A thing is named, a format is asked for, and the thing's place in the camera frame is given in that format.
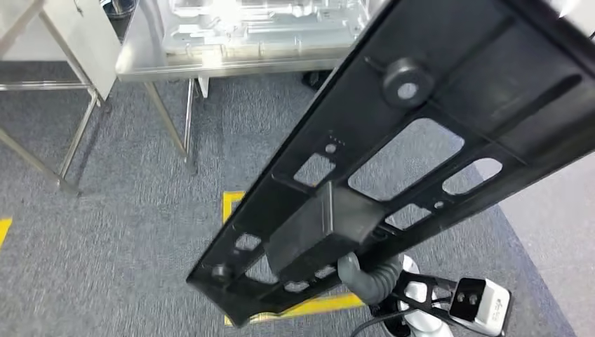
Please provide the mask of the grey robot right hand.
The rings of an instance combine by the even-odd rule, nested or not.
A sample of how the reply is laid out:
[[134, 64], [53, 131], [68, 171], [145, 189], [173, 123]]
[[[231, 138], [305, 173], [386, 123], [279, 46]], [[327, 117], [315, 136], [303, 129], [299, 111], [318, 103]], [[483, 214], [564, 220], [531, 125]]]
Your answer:
[[337, 273], [341, 282], [349, 289], [360, 287], [365, 281], [359, 259], [354, 252], [348, 253], [337, 261]]

